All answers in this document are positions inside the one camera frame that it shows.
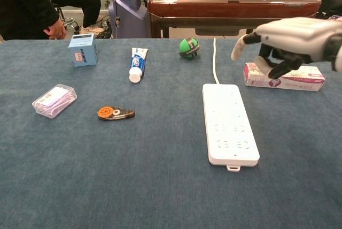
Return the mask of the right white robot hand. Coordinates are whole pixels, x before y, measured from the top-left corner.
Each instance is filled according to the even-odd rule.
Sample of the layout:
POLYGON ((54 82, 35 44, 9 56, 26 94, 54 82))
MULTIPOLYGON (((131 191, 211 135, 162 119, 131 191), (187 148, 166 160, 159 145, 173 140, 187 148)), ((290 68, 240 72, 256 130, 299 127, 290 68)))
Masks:
POLYGON ((255 43, 261 47, 254 63, 270 79, 316 62, 330 62, 333 71, 341 72, 341 22, 336 19, 295 17, 260 25, 238 39, 231 59, 238 60, 255 43))

